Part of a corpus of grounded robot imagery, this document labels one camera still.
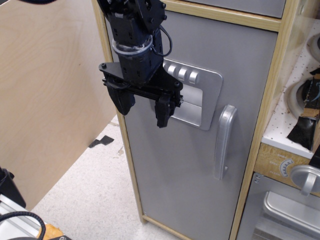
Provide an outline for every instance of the floor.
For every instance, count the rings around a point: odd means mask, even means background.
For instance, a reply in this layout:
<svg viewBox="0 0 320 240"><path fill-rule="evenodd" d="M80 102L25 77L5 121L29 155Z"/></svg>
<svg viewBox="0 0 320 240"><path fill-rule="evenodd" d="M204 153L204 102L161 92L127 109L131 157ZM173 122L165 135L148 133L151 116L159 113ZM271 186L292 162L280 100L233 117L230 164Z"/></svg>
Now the floor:
<svg viewBox="0 0 320 240"><path fill-rule="evenodd" d="M87 148L32 212L73 240L178 240L139 220L117 117L104 135L114 141Z"/></svg>

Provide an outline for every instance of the black cable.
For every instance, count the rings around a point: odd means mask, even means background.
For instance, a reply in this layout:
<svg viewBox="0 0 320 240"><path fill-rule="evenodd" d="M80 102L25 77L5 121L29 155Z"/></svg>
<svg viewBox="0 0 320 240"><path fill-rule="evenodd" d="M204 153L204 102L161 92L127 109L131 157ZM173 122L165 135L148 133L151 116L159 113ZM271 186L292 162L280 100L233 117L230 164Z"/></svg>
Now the black cable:
<svg viewBox="0 0 320 240"><path fill-rule="evenodd" d="M171 51L172 51L172 39L171 39L169 33L164 29L163 26L160 25L160 26L159 26L159 29L160 29L162 32L164 32L165 35L168 37L168 39L169 39L169 44L170 44L170 49L169 49L169 51L168 51L166 54L162 54L162 53L157 52L157 50L155 49L154 46L152 46L151 48L152 48L152 51L154 52L155 55L158 55L158 56L161 56L161 57L166 57L166 56L168 56L168 55L171 53Z"/></svg>
<svg viewBox="0 0 320 240"><path fill-rule="evenodd" d="M27 217L32 217L34 219L36 219L41 226L41 233L39 235L38 240L43 240L45 233L46 233L46 225L44 223L44 221L35 213L33 212L29 212L29 211L13 211L13 212L9 212L3 215L0 215L0 222L13 218L13 217L19 217L19 216L27 216Z"/></svg>
<svg viewBox="0 0 320 240"><path fill-rule="evenodd" d="M20 0L20 1L26 2L29 4L49 4L49 3L52 3L56 0Z"/></svg>

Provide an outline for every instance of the toy kitchen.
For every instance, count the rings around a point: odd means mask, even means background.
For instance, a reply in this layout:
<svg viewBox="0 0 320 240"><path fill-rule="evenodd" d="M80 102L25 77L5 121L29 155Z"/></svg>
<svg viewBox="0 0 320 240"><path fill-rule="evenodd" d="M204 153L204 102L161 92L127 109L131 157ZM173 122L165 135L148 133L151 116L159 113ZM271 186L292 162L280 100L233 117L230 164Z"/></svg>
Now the toy kitchen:
<svg viewBox="0 0 320 240"><path fill-rule="evenodd" d="M177 43L163 67L183 82L184 103L163 129L149 99L135 96L118 115L141 221L184 240L320 239L320 174L311 149L287 139L305 126L285 100L291 93L292 109L308 112L308 90L318 89L309 42L320 33L319 1L265 1L262 12L251 8L261 1L163 2ZM119 28L105 28L110 46ZM291 87L302 76L309 81ZM317 116L307 119L318 129Z"/></svg>

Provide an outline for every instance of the plywood board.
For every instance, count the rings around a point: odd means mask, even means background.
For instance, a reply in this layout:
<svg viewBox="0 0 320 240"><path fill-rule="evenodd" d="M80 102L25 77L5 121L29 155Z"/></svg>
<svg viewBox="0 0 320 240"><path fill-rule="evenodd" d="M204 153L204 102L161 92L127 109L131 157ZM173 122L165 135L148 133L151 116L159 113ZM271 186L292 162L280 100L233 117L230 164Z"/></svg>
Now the plywood board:
<svg viewBox="0 0 320 240"><path fill-rule="evenodd" d="M30 210L116 112L90 1L9 0L0 29L0 166Z"/></svg>

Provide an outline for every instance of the stove knob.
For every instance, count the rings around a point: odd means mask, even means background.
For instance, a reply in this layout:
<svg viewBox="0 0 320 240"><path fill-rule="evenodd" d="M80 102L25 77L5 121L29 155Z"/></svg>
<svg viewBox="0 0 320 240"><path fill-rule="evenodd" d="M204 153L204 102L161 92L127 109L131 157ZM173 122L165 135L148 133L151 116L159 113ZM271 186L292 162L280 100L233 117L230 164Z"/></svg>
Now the stove knob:
<svg viewBox="0 0 320 240"><path fill-rule="evenodd" d="M301 195L320 192L320 169L310 165L298 165L290 173L292 182L301 188Z"/></svg>

